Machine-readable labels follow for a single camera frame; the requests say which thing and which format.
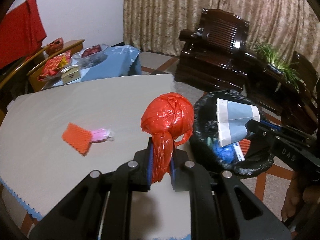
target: red plastic bag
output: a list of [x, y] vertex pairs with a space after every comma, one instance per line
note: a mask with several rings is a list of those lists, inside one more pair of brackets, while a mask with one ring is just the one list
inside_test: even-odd
[[188, 141], [192, 135], [193, 106], [178, 93], [168, 93], [155, 98], [141, 118], [142, 131], [152, 135], [152, 183], [161, 181], [167, 171], [173, 152], [173, 141], [184, 134], [175, 147]]

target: white tablecloth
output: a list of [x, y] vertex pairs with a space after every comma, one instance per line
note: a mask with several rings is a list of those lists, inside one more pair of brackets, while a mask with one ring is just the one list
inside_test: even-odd
[[[90, 171], [115, 170], [147, 147], [140, 119], [160, 94], [174, 91], [171, 74], [81, 82], [18, 97], [0, 128], [0, 178], [45, 216]], [[69, 122], [111, 128], [115, 141], [94, 143], [86, 157], [61, 139]], [[132, 197], [131, 238], [190, 234], [188, 192], [172, 191], [170, 176]]]

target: blue tablecloth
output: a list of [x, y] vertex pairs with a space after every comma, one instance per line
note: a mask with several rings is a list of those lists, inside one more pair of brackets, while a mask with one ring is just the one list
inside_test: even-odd
[[[74, 80], [68, 84], [127, 75], [141, 75], [141, 64], [139, 61], [140, 50], [130, 45], [109, 47], [105, 50], [108, 55], [107, 59], [91, 68], [82, 69], [80, 71], [81, 78]], [[61, 86], [62, 81], [48, 82], [43, 90]]]

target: black garbage bag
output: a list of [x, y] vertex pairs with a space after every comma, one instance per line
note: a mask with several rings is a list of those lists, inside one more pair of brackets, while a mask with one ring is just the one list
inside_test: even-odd
[[[266, 140], [259, 136], [252, 135], [248, 138], [251, 144], [245, 155], [245, 161], [231, 164], [215, 155], [207, 146], [208, 137], [218, 137], [217, 98], [254, 105], [251, 100], [235, 90], [211, 92], [200, 98], [194, 105], [195, 121], [193, 135], [190, 138], [190, 145], [196, 162], [204, 166], [208, 171], [233, 171], [239, 179], [256, 177], [268, 170], [273, 164], [274, 155], [269, 152], [270, 146]], [[261, 112], [260, 119], [265, 120]]]

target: curtain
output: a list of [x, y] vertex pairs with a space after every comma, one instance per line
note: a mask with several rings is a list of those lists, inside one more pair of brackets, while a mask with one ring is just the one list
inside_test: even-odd
[[306, 0], [124, 0], [124, 42], [179, 55], [180, 31], [197, 27], [202, 8], [240, 16], [250, 22], [248, 42], [271, 43], [288, 61], [296, 50], [320, 72], [320, 23]]

